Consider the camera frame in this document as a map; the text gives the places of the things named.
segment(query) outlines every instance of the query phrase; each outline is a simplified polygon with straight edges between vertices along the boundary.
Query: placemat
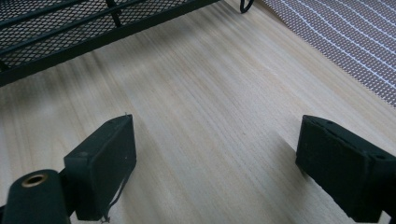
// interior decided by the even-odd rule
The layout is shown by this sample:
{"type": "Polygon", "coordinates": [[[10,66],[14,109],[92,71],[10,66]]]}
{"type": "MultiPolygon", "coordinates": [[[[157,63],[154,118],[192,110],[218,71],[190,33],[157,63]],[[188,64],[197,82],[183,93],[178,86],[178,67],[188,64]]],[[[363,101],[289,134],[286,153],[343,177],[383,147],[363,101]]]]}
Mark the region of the placemat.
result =
{"type": "Polygon", "coordinates": [[[395,0],[263,0],[306,42],[396,108],[395,0]]]}

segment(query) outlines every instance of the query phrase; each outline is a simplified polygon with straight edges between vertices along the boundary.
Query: black mesh tray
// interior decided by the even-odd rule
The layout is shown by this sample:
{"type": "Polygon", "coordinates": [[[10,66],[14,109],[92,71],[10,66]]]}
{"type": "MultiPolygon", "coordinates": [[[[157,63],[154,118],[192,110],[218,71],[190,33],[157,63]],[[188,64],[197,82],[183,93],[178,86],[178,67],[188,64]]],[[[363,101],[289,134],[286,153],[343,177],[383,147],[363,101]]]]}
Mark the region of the black mesh tray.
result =
{"type": "Polygon", "coordinates": [[[0,87],[219,0],[0,0],[0,87]]]}

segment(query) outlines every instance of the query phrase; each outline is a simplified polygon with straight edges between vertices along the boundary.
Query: black metal loop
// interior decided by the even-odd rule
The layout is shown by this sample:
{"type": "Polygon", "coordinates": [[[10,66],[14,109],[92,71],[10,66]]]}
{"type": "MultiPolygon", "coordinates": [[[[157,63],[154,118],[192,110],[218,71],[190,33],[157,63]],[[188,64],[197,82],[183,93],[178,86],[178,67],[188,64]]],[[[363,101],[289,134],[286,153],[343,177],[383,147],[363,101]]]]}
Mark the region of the black metal loop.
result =
{"type": "Polygon", "coordinates": [[[251,5],[253,5],[253,2],[254,0],[249,0],[247,6],[245,7],[245,0],[241,0],[241,7],[240,7],[241,13],[247,12],[250,9],[251,5]]]}

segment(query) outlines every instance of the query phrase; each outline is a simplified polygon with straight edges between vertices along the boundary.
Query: screw hole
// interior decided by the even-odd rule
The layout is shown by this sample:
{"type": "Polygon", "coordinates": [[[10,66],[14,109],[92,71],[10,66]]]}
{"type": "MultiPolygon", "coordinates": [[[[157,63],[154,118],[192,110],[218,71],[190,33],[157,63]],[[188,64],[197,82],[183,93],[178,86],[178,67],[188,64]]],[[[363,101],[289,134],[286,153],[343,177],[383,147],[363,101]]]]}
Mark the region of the screw hole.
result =
{"type": "Polygon", "coordinates": [[[31,175],[22,182],[24,188],[31,188],[37,186],[48,178],[47,174],[31,175]]]}

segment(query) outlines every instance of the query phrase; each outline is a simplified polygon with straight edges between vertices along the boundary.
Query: wood grain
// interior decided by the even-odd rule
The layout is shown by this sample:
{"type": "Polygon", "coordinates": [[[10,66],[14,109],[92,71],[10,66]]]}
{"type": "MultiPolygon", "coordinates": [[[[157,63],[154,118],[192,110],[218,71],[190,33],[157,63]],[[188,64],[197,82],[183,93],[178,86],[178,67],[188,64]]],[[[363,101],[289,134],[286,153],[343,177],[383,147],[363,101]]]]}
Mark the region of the wood grain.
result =
{"type": "Polygon", "coordinates": [[[396,111],[265,7],[238,4],[1,88],[0,203],[18,177],[62,170],[103,122],[132,113],[137,165],[112,223],[354,223],[294,164],[302,115],[396,155],[396,111]]]}

